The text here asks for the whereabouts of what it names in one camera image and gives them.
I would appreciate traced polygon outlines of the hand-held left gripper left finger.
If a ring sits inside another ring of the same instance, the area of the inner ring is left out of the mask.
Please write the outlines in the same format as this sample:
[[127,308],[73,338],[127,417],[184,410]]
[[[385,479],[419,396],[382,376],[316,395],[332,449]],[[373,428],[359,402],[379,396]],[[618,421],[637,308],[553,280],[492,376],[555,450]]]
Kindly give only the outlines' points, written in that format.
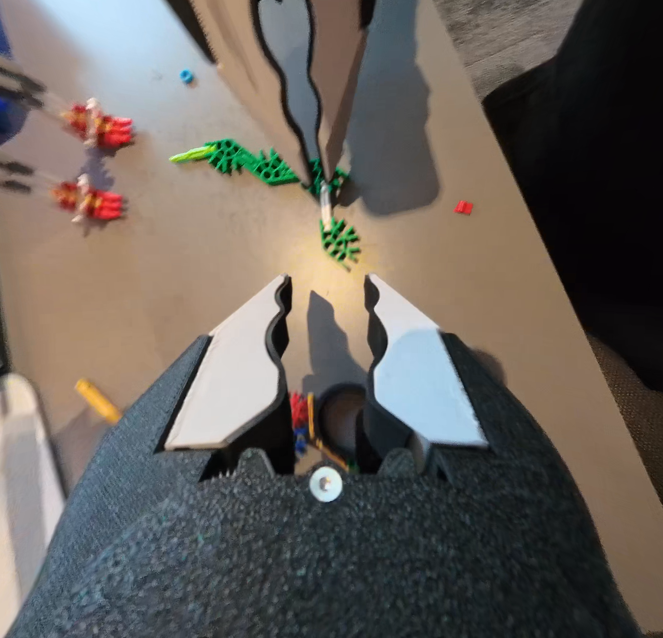
[[282,357],[289,344],[292,278],[277,275],[208,335],[164,449],[227,448],[290,409]]

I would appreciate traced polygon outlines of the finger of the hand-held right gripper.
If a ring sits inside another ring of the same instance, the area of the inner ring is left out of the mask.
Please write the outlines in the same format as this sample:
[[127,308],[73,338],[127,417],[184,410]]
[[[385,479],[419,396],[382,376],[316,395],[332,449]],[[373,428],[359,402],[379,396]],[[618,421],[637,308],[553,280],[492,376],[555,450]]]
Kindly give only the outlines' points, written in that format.
[[308,75],[318,96],[319,157],[331,180],[342,157],[371,21],[371,0],[305,0],[311,20]]
[[305,186],[311,169],[303,133],[287,103],[283,69],[270,51],[259,0],[188,0],[222,80]]

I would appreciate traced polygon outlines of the black toy tire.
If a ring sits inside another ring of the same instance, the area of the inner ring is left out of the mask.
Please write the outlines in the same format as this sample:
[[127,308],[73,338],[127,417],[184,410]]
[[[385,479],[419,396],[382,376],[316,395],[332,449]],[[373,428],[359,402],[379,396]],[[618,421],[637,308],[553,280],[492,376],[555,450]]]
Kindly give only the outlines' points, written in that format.
[[365,387],[354,383],[333,385],[314,401],[316,437],[329,451],[345,460],[356,457],[359,424],[365,406]]

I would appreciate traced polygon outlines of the person's black clothing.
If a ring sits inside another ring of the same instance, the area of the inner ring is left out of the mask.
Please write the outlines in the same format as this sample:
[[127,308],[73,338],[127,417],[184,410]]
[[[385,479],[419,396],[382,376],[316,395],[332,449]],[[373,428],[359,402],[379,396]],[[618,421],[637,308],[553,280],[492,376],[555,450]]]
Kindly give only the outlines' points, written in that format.
[[662,390],[662,0],[583,0],[483,108],[584,330]]

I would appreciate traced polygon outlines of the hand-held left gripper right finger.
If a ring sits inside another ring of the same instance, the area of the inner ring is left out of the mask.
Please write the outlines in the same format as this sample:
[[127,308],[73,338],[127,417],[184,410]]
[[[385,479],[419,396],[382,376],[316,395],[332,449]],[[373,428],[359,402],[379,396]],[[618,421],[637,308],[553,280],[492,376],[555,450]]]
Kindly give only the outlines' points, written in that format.
[[409,450],[425,469],[437,447],[489,451],[442,328],[376,273],[363,289],[373,355],[363,431],[372,452],[384,461]]

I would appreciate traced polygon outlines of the long yellow toy rod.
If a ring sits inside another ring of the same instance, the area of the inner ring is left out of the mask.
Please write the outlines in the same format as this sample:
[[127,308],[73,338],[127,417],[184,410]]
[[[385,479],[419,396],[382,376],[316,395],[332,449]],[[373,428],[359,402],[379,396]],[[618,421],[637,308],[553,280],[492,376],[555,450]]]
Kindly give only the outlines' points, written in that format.
[[116,425],[122,412],[119,408],[92,383],[90,380],[81,378],[76,382],[76,392],[95,410],[95,412],[111,425]]

